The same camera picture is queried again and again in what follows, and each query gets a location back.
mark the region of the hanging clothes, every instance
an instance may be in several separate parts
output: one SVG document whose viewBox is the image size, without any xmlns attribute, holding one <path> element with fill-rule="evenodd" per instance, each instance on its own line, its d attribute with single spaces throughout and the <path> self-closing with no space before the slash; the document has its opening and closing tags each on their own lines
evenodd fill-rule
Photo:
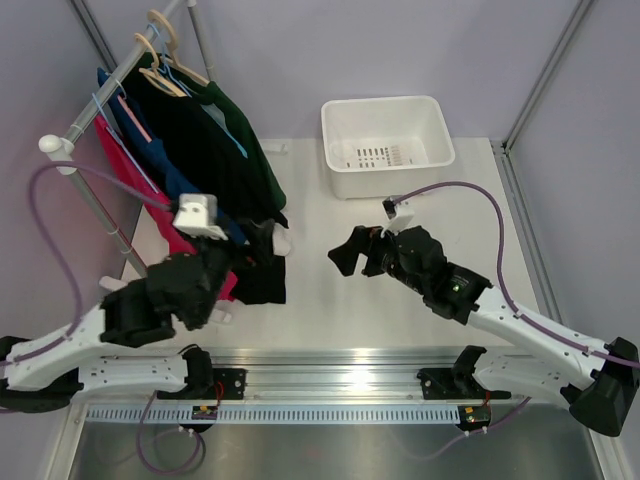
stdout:
<svg viewBox="0 0 640 480">
<path fill-rule="evenodd" d="M 118 178 L 144 195 L 151 197 L 158 202 L 168 204 L 169 199 L 164 195 L 164 193 L 161 191 L 158 191 L 157 193 L 154 192 L 140 172 L 134 165 L 132 165 L 122 147 L 116 143 L 108 132 L 108 124 L 106 120 L 99 115 L 93 121 L 93 124 L 100 143 L 102 144 L 102 148 Z M 173 215 L 170 212 L 166 212 L 146 204 L 145 208 L 149 212 L 149 215 L 151 215 L 151 218 L 156 222 L 156 226 L 158 227 L 158 231 L 160 232 L 160 235 L 162 235 L 162 238 L 169 243 L 169 254 L 179 252 L 195 253 L 193 246 L 182 238 L 176 229 L 173 228 Z M 230 272 L 220 294 L 218 295 L 218 299 L 233 300 L 234 297 L 231 296 L 231 290 L 235 287 L 237 282 L 238 279 L 235 274 Z"/>
<path fill-rule="evenodd" d="M 149 68 L 152 61 L 151 54 L 145 53 L 136 69 L 138 67 Z M 269 161 L 262 151 L 260 142 L 242 110 L 225 95 L 215 82 L 209 82 L 208 85 L 203 86 L 178 70 L 171 69 L 171 73 L 187 87 L 191 97 L 202 105 L 207 114 L 244 147 L 250 168 L 254 169 L 256 174 L 267 183 L 275 207 L 282 210 L 287 203 L 287 197 L 280 188 Z"/>
<path fill-rule="evenodd" d="M 98 68 L 98 84 L 102 86 L 108 78 L 107 73 Z M 128 97 L 125 101 L 121 94 L 122 89 L 118 87 L 107 103 L 130 146 L 132 155 L 141 163 L 145 172 L 171 200 L 177 200 L 182 193 L 200 193 L 200 190 L 171 163 L 162 140 L 154 136 L 135 99 Z M 246 237 L 240 227 L 231 220 L 225 220 L 227 215 L 220 209 L 218 218 L 228 224 L 228 230 L 235 243 L 245 243 Z"/>
<path fill-rule="evenodd" d="M 285 258 L 275 257 L 271 265 L 237 270 L 238 283 L 231 294 L 245 305 L 285 304 L 285 269 Z"/>
<path fill-rule="evenodd" d="M 200 191 L 212 193 L 232 219 L 259 224 L 288 221 L 274 204 L 269 185 L 224 130 L 190 97 L 172 97 L 154 88 L 134 69 L 124 80 L 167 156 Z"/>
</svg>

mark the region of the laundry basket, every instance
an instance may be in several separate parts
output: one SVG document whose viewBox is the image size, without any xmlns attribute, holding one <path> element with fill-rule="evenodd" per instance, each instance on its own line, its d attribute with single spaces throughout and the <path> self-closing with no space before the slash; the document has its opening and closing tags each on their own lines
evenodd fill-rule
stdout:
<svg viewBox="0 0 640 480">
<path fill-rule="evenodd" d="M 327 102 L 322 136 L 341 199 L 401 195 L 435 183 L 455 158 L 440 105 L 428 96 Z"/>
</svg>

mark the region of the clothing rack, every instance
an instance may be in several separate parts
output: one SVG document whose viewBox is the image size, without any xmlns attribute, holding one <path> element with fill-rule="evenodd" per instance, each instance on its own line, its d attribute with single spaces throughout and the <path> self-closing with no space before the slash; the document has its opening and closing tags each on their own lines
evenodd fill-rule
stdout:
<svg viewBox="0 0 640 480">
<path fill-rule="evenodd" d="M 189 10 L 193 29 L 195 30 L 200 52 L 202 53 L 204 65 L 207 70 L 207 77 L 209 80 L 214 81 L 216 79 L 216 75 L 213 54 L 209 44 L 207 43 L 206 33 L 202 23 L 200 10 L 198 9 L 197 0 L 171 0 L 162 13 L 166 18 L 171 18 L 178 7 L 184 3 L 186 3 Z M 156 27 L 159 30 L 163 28 L 162 25 L 158 24 L 156 24 Z M 154 29 L 151 27 L 147 27 L 143 36 L 149 40 L 149 42 L 153 42 L 157 37 Z M 104 106 L 104 104 L 107 103 L 109 98 L 111 98 L 113 93 L 120 86 L 122 80 L 124 80 L 127 74 L 133 69 L 146 50 L 147 49 L 144 45 L 139 42 L 135 42 L 135 46 L 131 52 L 129 52 L 124 61 L 118 65 L 104 85 L 102 85 L 102 87 L 100 87 L 96 92 L 96 98 L 97 101 L 100 102 L 100 105 Z M 75 148 L 75 143 L 82 136 L 87 127 L 91 125 L 91 122 L 93 122 L 93 119 L 97 114 L 98 106 L 94 101 L 90 101 L 82 112 L 80 112 L 80 115 L 78 115 L 76 120 L 71 124 L 64 137 L 58 137 L 57 135 L 45 135 L 42 137 L 38 142 L 40 151 L 45 153 L 52 161 L 72 161 L 71 153 Z M 111 235 L 115 239 L 120 253 L 122 253 L 131 263 L 131 266 L 135 271 L 141 277 L 146 276 L 147 267 L 140 258 L 140 255 L 131 245 L 131 241 L 120 230 L 102 202 L 100 202 L 100 199 L 98 199 L 91 187 L 87 184 L 82 174 L 72 167 L 60 167 L 58 168 L 58 171 L 62 175 L 68 177 L 72 185 L 76 187 L 78 192 L 80 192 L 82 199 L 87 203 L 87 205 L 89 205 L 94 215 L 106 230 L 107 234 Z"/>
</svg>

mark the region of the white wall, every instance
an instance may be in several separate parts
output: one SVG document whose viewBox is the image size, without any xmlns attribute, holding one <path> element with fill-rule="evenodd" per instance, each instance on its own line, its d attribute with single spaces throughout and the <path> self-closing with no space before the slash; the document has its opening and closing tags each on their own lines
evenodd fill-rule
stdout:
<svg viewBox="0 0 640 480">
<path fill-rule="evenodd" d="M 30 173 L 48 160 L 37 147 L 46 133 L 63 135 L 96 88 L 98 57 L 64 0 L 0 5 L 0 336 L 33 337 L 68 323 L 71 291 L 29 216 Z M 109 169 L 93 131 L 78 143 L 78 162 Z M 88 179 L 114 218 L 131 224 L 136 203 Z M 46 223 L 81 282 L 87 306 L 100 296 L 101 275 L 122 260 L 111 238 L 71 184 L 52 171 L 38 195 Z M 42 478 L 60 413 L 0 416 L 2 478 Z"/>
<path fill-rule="evenodd" d="M 165 0 L 90 0 L 122 59 Z M 200 0 L 221 86 L 259 136 L 320 136 L 328 100 L 433 95 L 456 136 L 504 137 L 576 0 Z M 203 71 L 189 16 L 174 17 Z"/>
<path fill-rule="evenodd" d="M 639 24 L 639 2 L 597 3 L 515 149 L 563 317 L 585 333 L 636 345 Z M 639 405 L 622 438 L 640 474 Z"/>
</svg>

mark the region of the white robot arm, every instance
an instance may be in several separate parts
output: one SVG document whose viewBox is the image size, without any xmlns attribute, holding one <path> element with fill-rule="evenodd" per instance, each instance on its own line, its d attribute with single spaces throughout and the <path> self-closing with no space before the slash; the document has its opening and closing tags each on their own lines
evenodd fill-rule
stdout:
<svg viewBox="0 0 640 480">
<path fill-rule="evenodd" d="M 181 195 L 176 207 L 173 225 L 197 253 L 173 254 L 151 265 L 146 278 L 87 312 L 73 334 L 65 326 L 35 340 L 0 339 L 0 407 L 40 413 L 103 393 L 216 398 L 213 385 L 219 380 L 207 352 L 192 345 L 162 357 L 139 347 L 172 338 L 173 317 L 189 330 L 206 325 L 229 271 L 270 261 L 273 225 L 250 225 L 245 233 L 251 245 L 236 245 L 217 222 L 214 196 Z"/>
<path fill-rule="evenodd" d="M 425 397 L 428 388 L 440 388 L 444 398 L 522 394 L 567 408 L 599 433 L 619 435 L 640 385 L 636 346 L 622 338 L 606 344 L 511 301 L 486 278 L 449 262 L 440 242 L 422 227 L 405 229 L 412 212 L 397 203 L 383 202 L 387 227 L 356 227 L 344 245 L 329 252 L 340 272 L 353 275 L 358 256 L 365 255 L 363 275 L 386 273 L 422 295 L 437 315 L 490 332 L 529 354 L 506 357 L 469 346 L 449 378 L 442 378 L 442 369 L 438 375 L 420 371 Z"/>
</svg>

